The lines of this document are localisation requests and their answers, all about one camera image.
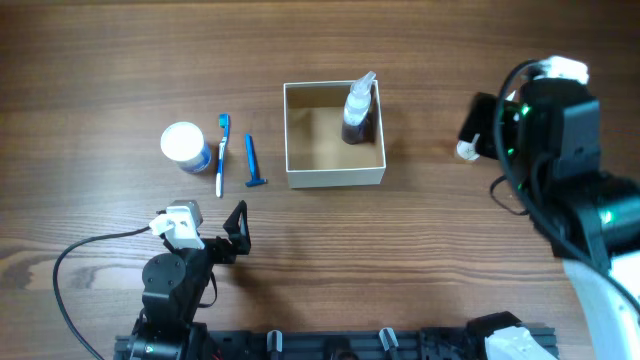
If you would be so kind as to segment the blue disposable razor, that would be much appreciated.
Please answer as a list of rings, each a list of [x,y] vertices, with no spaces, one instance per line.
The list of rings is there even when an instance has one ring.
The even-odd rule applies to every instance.
[[[245,183],[245,186],[255,187],[266,184],[267,180],[259,175],[259,167],[257,164],[253,138],[250,134],[245,135],[245,147],[247,152],[249,172],[251,176],[251,179]]]

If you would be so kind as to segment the cotton swab tub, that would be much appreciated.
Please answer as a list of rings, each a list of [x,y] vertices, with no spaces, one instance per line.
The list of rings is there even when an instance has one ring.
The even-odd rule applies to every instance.
[[[167,127],[160,139],[162,153],[187,173],[204,171],[212,155],[204,134],[191,122],[177,122]]]

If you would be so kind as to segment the blue white toothbrush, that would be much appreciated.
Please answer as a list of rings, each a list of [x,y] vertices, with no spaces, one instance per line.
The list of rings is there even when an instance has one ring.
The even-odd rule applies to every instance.
[[[226,113],[220,114],[219,125],[223,129],[223,136],[218,146],[218,164],[215,179],[215,192],[218,198],[222,198],[224,189],[225,151],[230,133],[230,116]]]

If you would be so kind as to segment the clear spray bottle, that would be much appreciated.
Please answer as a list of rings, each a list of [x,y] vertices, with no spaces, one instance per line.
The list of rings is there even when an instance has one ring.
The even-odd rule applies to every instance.
[[[369,71],[350,87],[343,110],[341,133],[342,140],[347,144],[354,145],[369,140],[371,90],[375,79],[376,73]]]

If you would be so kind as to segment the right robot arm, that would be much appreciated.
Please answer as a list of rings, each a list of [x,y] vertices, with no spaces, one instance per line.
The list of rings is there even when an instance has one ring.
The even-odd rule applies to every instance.
[[[599,359],[639,356],[639,185],[602,170],[600,106],[578,80],[525,82],[517,100],[478,92],[458,152],[497,160],[547,238]]]

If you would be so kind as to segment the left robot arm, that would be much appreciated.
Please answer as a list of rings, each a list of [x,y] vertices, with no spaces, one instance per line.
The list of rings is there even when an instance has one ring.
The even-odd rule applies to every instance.
[[[203,238],[198,227],[203,217],[194,200],[177,200],[149,223],[153,235],[163,240],[165,253],[143,268],[143,308],[128,336],[118,336],[116,359],[186,360],[221,359],[221,347],[207,325],[194,321],[204,303],[205,289],[216,285],[213,267],[231,265],[250,253],[247,204],[240,201],[223,229],[225,238]]]

